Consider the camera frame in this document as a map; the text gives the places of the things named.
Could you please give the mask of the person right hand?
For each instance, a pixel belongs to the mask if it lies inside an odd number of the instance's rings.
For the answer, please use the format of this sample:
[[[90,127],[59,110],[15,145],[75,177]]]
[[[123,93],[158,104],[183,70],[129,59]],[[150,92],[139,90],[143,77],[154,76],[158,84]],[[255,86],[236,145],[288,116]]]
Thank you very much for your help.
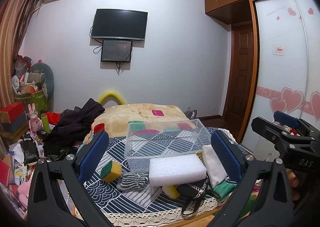
[[[292,194],[292,200],[298,200],[299,199],[299,193],[295,191],[295,188],[298,186],[299,184],[299,180],[297,178],[297,176],[295,175],[295,173],[293,172],[293,170],[287,169],[287,177],[289,180],[289,184],[291,187],[291,194]]]

